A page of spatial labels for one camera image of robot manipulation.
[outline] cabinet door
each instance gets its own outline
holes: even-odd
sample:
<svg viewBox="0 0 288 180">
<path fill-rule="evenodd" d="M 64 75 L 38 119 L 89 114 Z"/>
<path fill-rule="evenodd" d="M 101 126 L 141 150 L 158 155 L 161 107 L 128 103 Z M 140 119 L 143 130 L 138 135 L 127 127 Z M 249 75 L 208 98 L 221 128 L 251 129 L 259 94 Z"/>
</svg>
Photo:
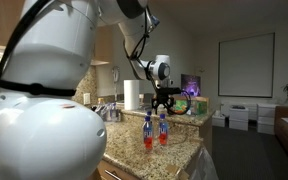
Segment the cabinet door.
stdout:
<svg viewBox="0 0 288 180">
<path fill-rule="evenodd" d="M 96 32 L 96 41 L 93 60 L 112 62 L 113 57 L 113 40 L 112 27 L 98 27 Z"/>
<path fill-rule="evenodd" d="M 0 45 L 5 46 L 16 27 L 24 0 L 0 0 Z"/>
<path fill-rule="evenodd" d="M 117 168 L 116 166 L 109 164 L 108 162 L 104 160 L 100 162 L 97 168 L 102 179 L 105 179 L 105 180 L 117 180 L 117 179 L 138 180 L 136 177 L 124 172 L 123 170 Z"/>
</svg>

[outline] blue bottle cap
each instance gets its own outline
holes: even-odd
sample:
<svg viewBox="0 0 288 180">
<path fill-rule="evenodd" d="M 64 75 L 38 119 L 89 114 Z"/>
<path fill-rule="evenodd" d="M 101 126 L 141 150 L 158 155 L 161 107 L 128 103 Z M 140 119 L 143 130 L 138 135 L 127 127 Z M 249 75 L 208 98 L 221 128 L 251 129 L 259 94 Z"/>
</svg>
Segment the blue bottle cap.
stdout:
<svg viewBox="0 0 288 180">
<path fill-rule="evenodd" d="M 151 117 L 145 116 L 145 121 L 150 121 L 150 120 L 151 120 Z"/>
<path fill-rule="evenodd" d="M 165 119 L 165 114 L 160 114 L 161 119 Z"/>
</svg>

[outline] white box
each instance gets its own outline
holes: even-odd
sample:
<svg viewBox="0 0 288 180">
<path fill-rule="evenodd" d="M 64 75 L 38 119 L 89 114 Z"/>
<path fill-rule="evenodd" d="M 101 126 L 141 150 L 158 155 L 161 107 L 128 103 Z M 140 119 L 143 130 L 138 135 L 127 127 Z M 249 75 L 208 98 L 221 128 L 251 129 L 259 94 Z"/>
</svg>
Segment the white box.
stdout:
<svg viewBox="0 0 288 180">
<path fill-rule="evenodd" d="M 275 117 L 276 104 L 257 104 L 258 117 Z"/>
<path fill-rule="evenodd" d="M 257 124 L 274 125 L 274 118 L 272 118 L 272 117 L 258 117 Z"/>
<path fill-rule="evenodd" d="M 225 117 L 224 116 L 212 116 L 212 125 L 225 127 Z"/>
<path fill-rule="evenodd" d="M 274 135 L 274 125 L 257 124 L 257 132 Z"/>
<path fill-rule="evenodd" d="M 244 120 L 241 121 L 238 119 L 231 119 L 230 118 L 229 127 L 232 129 L 239 129 L 239 130 L 247 131 L 248 130 L 248 120 L 247 121 L 244 121 Z"/>
<path fill-rule="evenodd" d="M 245 109 L 230 108 L 230 119 L 244 120 L 248 122 L 248 108 Z"/>
</svg>

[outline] wall outlet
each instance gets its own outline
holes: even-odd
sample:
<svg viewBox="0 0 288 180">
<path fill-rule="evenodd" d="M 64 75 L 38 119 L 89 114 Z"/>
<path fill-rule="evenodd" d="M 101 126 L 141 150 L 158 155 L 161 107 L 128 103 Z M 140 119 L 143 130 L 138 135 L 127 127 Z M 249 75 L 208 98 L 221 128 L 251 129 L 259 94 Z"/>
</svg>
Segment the wall outlet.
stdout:
<svg viewBox="0 0 288 180">
<path fill-rule="evenodd" d="M 83 94 L 83 102 L 84 102 L 84 105 L 91 104 L 91 94 L 90 93 L 84 93 Z"/>
</svg>

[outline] kitchen counter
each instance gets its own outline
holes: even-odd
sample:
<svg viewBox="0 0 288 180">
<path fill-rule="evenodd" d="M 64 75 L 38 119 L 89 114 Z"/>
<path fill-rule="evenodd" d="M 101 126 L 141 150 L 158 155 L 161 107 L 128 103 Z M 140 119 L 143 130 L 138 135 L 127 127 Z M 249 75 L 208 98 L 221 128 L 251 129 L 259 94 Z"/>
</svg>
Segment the kitchen counter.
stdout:
<svg viewBox="0 0 288 180">
<path fill-rule="evenodd" d="M 203 144 L 199 127 L 206 123 L 211 114 L 167 116 L 168 145 L 160 146 L 154 139 L 153 151 L 147 152 L 142 136 L 145 112 L 121 110 L 121 122 L 106 123 L 107 144 L 103 160 L 139 179 L 180 179 L 181 173 L 167 170 L 167 166 L 185 172 Z M 152 119 L 157 127 L 158 116 L 152 115 Z"/>
</svg>

